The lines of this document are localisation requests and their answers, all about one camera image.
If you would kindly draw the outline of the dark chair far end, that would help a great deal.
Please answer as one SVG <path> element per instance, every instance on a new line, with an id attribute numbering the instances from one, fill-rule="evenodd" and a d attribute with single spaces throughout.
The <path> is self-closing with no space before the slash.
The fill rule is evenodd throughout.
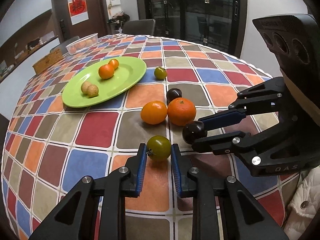
<path id="1" fill-rule="evenodd" d="M 77 41 L 79 38 L 80 38 L 79 36 L 74 36 L 74 37 L 66 40 L 65 42 L 59 44 L 58 46 L 52 48 L 52 49 L 50 50 L 50 52 L 53 52 L 53 51 L 59 49 L 59 50 L 61 50 L 62 55 L 64 55 L 64 54 L 68 53 L 68 50 L 67 50 L 66 47 L 67 47 L 69 44 L 71 44 L 72 42 Z"/>

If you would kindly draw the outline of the smooth orange citrus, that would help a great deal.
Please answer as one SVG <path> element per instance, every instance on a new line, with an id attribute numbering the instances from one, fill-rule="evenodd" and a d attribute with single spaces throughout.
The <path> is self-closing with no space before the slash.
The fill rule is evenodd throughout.
<path id="1" fill-rule="evenodd" d="M 141 119 L 150 125 L 157 125 L 167 117 L 167 106 L 161 101 L 151 101 L 140 112 Z"/>

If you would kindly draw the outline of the large orange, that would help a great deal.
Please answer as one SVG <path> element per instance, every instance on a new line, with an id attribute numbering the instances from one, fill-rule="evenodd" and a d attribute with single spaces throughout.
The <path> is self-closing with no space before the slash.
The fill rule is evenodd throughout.
<path id="1" fill-rule="evenodd" d="M 110 64 L 102 65 L 98 70 L 98 74 L 103 80 L 110 79 L 114 76 L 114 67 Z"/>

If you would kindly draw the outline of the orange tangerine round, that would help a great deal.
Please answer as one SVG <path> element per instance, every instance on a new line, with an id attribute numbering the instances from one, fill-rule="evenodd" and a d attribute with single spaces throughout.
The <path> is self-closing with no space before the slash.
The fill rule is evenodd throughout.
<path id="1" fill-rule="evenodd" d="M 196 116 L 196 107 L 186 98 L 176 98 L 168 104 L 168 118 L 172 124 L 185 126 Z"/>

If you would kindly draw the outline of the brown longan fruit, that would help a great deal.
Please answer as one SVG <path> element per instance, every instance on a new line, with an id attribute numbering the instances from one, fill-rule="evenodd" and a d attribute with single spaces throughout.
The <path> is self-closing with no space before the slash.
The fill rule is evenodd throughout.
<path id="1" fill-rule="evenodd" d="M 90 85 L 91 85 L 91 83 L 88 82 L 88 81 L 85 81 L 85 82 L 82 83 L 82 85 L 81 85 L 81 91 L 82 91 L 82 93 L 83 93 L 84 95 L 87 94 L 88 87 L 89 87 Z"/>
<path id="2" fill-rule="evenodd" d="M 96 97 L 99 95 L 99 88 L 94 85 L 94 84 L 91 84 L 87 87 L 87 95 L 89 98 L 93 98 L 93 97 Z"/>

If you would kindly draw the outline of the black glass sliding door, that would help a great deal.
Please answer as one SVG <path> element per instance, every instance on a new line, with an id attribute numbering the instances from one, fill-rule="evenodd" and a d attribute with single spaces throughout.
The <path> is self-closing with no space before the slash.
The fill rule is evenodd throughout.
<path id="1" fill-rule="evenodd" d="M 154 35 L 196 42 L 240 57 L 247 0 L 137 0 L 139 18 L 156 21 Z"/>

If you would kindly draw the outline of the dark wooden door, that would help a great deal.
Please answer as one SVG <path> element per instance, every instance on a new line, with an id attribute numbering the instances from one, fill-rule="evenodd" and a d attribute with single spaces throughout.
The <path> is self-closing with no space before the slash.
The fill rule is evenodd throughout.
<path id="1" fill-rule="evenodd" d="M 75 36 L 108 34 L 106 0 L 52 0 L 52 11 L 62 42 Z"/>

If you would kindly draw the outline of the colourful checkered tablecloth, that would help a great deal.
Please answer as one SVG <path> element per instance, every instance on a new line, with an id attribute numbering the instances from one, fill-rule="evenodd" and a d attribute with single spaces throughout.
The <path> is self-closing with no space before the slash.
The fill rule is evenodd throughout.
<path id="1" fill-rule="evenodd" d="M 97 106 L 72 109 L 62 91 L 81 70 L 113 57 L 146 63 L 143 78 L 127 92 Z M 226 109 L 238 92 L 269 76 L 202 45 L 147 36 L 107 36 L 88 50 L 66 56 L 40 75 L 27 59 L 1 83 L 1 113 L 10 121 L 2 158 L 2 194 L 9 224 L 28 239 L 40 222 L 85 175 L 100 178 L 123 166 L 142 142 L 155 135 L 177 143 L 193 163 L 214 176 L 233 175 L 273 219 L 283 225 L 298 175 L 254 178 L 234 155 L 195 154 L 178 126 L 148 125 L 140 118 L 150 101 L 166 101 L 178 88 L 193 102 L 197 117 Z M 154 71 L 167 71 L 157 80 Z"/>

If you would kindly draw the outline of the green tomato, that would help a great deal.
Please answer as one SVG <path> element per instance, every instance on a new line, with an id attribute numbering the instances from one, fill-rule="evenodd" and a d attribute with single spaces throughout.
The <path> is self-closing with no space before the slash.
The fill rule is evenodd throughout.
<path id="1" fill-rule="evenodd" d="M 147 144 L 147 155 L 152 161 L 165 161 L 171 155 L 170 141 L 161 135 L 151 137 Z"/>
<path id="2" fill-rule="evenodd" d="M 162 67 L 157 67 L 154 76 L 157 80 L 164 80 L 167 77 L 167 71 Z"/>

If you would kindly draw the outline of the dark plum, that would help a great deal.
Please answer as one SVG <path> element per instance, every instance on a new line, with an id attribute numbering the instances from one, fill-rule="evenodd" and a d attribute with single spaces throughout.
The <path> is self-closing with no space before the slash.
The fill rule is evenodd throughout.
<path id="1" fill-rule="evenodd" d="M 167 97 L 167 103 L 169 104 L 174 99 L 181 98 L 182 97 L 182 91 L 180 89 L 178 89 L 178 88 L 169 89 L 167 91 L 166 97 Z"/>
<path id="2" fill-rule="evenodd" d="M 191 145 L 197 139 L 205 138 L 208 132 L 201 121 L 192 121 L 184 126 L 182 129 L 183 140 Z"/>

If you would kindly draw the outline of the white jacket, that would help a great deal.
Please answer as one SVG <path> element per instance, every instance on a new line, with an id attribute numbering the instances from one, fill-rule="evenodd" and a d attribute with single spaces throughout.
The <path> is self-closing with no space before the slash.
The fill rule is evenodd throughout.
<path id="1" fill-rule="evenodd" d="M 299 182 L 289 203 L 289 217 L 284 232 L 289 239 L 299 239 L 306 232 L 319 210 L 319 166 Z"/>

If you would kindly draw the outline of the small orange kumquat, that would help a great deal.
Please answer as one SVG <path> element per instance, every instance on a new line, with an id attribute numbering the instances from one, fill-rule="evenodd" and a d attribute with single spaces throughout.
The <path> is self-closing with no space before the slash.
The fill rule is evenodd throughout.
<path id="1" fill-rule="evenodd" d="M 117 59 L 111 59 L 108 64 L 112 66 L 114 70 L 119 67 L 119 61 Z"/>

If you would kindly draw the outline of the clear plastic fruit container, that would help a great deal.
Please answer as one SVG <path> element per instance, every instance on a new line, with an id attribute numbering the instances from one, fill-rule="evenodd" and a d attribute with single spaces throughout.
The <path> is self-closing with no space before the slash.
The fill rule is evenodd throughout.
<path id="1" fill-rule="evenodd" d="M 66 46 L 66 49 L 70 55 L 74 55 L 96 45 L 97 43 L 98 33 L 95 33 L 70 43 Z"/>

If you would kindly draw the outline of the green plate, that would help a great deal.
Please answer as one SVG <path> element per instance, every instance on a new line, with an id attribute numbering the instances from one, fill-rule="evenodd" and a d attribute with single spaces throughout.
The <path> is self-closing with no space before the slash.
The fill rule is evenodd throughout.
<path id="1" fill-rule="evenodd" d="M 110 100 L 137 84 L 146 73 L 146 63 L 136 57 L 121 56 L 116 58 L 119 67 L 114 76 L 103 80 L 98 69 L 107 64 L 110 59 L 97 62 L 78 72 L 73 76 L 62 92 L 63 103 L 72 108 L 83 108 Z M 88 97 L 81 91 L 81 85 L 88 81 L 96 85 L 99 93 L 95 97 Z"/>

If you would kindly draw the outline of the woven brown box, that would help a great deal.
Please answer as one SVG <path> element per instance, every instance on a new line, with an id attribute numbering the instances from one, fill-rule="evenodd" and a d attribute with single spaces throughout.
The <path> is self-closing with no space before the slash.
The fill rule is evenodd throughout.
<path id="1" fill-rule="evenodd" d="M 33 69 L 35 73 L 39 75 L 60 60 L 63 60 L 61 49 L 55 49 L 54 51 L 50 52 L 48 55 L 37 61 L 33 65 Z"/>

